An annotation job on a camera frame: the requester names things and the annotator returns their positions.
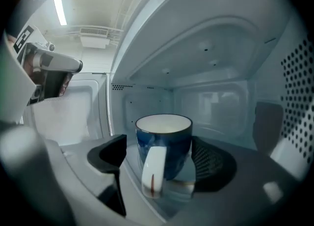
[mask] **white mug handle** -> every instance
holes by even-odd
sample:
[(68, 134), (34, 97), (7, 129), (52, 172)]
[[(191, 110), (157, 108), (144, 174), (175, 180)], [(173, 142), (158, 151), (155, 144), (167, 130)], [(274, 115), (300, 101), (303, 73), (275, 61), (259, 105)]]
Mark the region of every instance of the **white mug handle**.
[(149, 198), (161, 196), (166, 154), (165, 146), (152, 146), (147, 154), (142, 173), (142, 192)]

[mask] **blue mug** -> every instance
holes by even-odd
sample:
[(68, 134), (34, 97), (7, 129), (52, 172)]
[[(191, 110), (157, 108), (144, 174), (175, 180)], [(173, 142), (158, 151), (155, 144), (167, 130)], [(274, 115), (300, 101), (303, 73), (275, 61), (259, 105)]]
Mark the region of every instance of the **blue mug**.
[(175, 178), (183, 168), (191, 146), (192, 124), (189, 118), (175, 114), (150, 115), (136, 122), (145, 196), (159, 198), (163, 179)]

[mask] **white ceiling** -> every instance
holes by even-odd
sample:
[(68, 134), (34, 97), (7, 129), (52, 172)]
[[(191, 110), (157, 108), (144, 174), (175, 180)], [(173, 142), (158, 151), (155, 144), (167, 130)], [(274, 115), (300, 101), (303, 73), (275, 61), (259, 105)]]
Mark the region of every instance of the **white ceiling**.
[[(124, 29), (141, 0), (62, 0), (68, 26), (95, 25)], [(53, 0), (31, 17), (42, 32), (60, 27)]]

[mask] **fluorescent light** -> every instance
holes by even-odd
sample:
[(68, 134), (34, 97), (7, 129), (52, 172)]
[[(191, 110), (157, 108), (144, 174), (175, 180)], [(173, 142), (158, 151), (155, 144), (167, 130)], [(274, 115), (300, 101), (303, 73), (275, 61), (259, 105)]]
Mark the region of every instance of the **fluorescent light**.
[(67, 21), (65, 20), (62, 0), (54, 0), (55, 9), (57, 10), (58, 18), (61, 25), (67, 25)]

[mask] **air conditioning unit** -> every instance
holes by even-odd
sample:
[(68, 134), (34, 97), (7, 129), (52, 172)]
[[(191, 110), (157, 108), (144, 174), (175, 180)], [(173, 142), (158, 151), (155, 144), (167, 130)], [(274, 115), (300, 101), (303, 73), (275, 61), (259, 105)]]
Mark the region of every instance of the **air conditioning unit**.
[(105, 49), (110, 39), (107, 38), (108, 30), (97, 28), (81, 28), (80, 41), (83, 47)]

